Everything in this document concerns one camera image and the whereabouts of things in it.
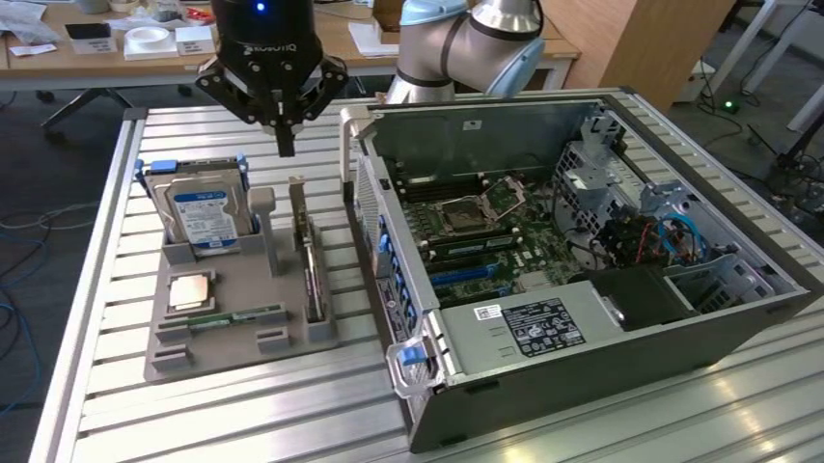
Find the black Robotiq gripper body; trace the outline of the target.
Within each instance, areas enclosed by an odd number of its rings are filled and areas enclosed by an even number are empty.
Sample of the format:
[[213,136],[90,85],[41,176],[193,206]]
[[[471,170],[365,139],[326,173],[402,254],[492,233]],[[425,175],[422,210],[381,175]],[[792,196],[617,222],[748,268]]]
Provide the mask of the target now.
[[214,1],[218,61],[254,94],[296,92],[324,57],[310,1]]

